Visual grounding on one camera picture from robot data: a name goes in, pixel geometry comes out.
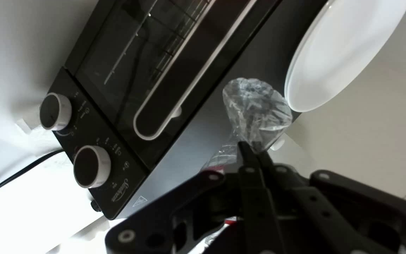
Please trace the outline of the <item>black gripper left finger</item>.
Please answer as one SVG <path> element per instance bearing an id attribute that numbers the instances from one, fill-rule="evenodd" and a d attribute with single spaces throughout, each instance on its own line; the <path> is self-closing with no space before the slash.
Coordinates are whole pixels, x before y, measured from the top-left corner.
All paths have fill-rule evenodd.
<path id="1" fill-rule="evenodd" d="M 280 254 L 280 230 L 274 206 L 260 171 L 260 164 L 249 146 L 238 144 L 242 167 L 238 171 L 243 236 L 247 254 Z"/>

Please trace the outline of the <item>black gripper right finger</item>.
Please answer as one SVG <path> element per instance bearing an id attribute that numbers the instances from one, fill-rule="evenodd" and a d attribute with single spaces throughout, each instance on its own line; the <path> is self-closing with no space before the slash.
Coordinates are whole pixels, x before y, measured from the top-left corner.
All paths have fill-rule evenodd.
<path id="1" fill-rule="evenodd" d="M 276 165 L 266 154 L 260 156 L 260 164 L 267 180 L 274 181 L 273 188 L 290 197 L 297 211 L 310 222 L 318 235 L 315 242 L 322 245 L 328 254 L 380 253 L 380 246 L 356 233 L 328 198 L 304 182 L 291 167 Z"/>

